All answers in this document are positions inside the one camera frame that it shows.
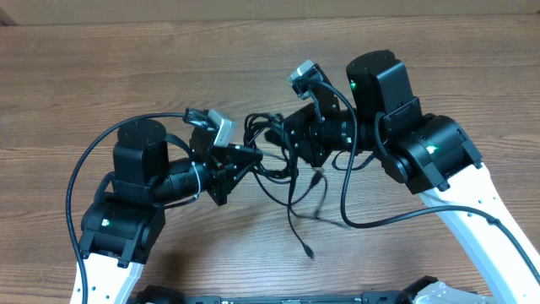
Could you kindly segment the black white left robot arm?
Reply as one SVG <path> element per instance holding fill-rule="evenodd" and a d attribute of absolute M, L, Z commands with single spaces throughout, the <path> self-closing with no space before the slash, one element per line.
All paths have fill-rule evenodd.
<path fill-rule="evenodd" d="M 165 211 L 208 193 L 217 205 L 262 160 L 237 144 L 218 146 L 207 119 L 185 143 L 167 133 L 157 115 L 119 122 L 107 173 L 81 221 L 75 242 L 72 303 L 126 303 L 165 226 Z"/>

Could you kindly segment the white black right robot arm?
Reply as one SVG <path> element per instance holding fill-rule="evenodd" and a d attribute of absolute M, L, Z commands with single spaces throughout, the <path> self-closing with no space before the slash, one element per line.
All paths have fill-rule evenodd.
<path fill-rule="evenodd" d="M 351 99 L 319 65 L 298 66 L 289 84 L 305 106 L 267 132 L 267 141 L 314 167 L 334 151 L 369 152 L 391 179 L 421 198 L 425 214 L 441 218 L 498 303 L 538 302 L 538 251 L 464 129 L 450 117 L 422 112 L 404 63 L 391 51 L 356 57 L 346 74 Z"/>

